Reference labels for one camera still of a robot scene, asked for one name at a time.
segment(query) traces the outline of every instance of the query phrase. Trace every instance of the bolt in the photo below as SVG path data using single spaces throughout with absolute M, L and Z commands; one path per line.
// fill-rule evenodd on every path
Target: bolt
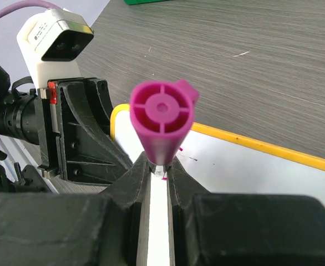
M 75 169 L 75 170 L 74 170 L 74 175 L 76 175 L 76 176 L 81 175 L 81 171 L 80 171 L 80 169 Z

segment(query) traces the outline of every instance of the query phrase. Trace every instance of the yellow border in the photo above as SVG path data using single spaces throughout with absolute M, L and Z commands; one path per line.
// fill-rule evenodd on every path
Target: yellow border
M 129 111 L 129 104 L 121 104 L 114 108 L 111 114 L 110 133 L 111 138 L 114 140 L 115 118 L 121 111 Z M 304 154 L 302 152 L 293 151 L 287 148 L 279 147 L 263 141 L 251 139 L 249 137 L 240 136 L 231 132 L 216 129 L 214 127 L 194 123 L 192 130 L 211 136 L 231 143 L 235 143 L 244 147 L 248 147 L 257 151 L 262 151 L 280 158 L 284 158 L 293 162 L 298 162 L 316 169 L 325 171 L 325 159 L 315 157 L 312 155 Z

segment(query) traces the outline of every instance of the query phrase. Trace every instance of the pink marker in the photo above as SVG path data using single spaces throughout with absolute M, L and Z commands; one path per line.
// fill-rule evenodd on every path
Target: pink marker
M 130 120 L 152 164 L 171 164 L 193 125 L 198 98 L 186 80 L 147 81 L 135 87 Z

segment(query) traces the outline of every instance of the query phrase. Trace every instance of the gray floor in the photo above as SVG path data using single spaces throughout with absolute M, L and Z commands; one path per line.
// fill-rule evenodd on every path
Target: gray floor
M 184 78 L 197 122 L 325 158 L 325 0 L 117 0 L 93 29 L 79 64 L 115 105 L 142 81 Z

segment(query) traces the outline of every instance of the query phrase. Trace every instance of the red component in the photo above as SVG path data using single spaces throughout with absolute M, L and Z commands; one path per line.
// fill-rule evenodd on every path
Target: red component
M 55 82 L 48 82 L 48 89 L 50 89 L 50 103 L 57 104 L 57 84 Z

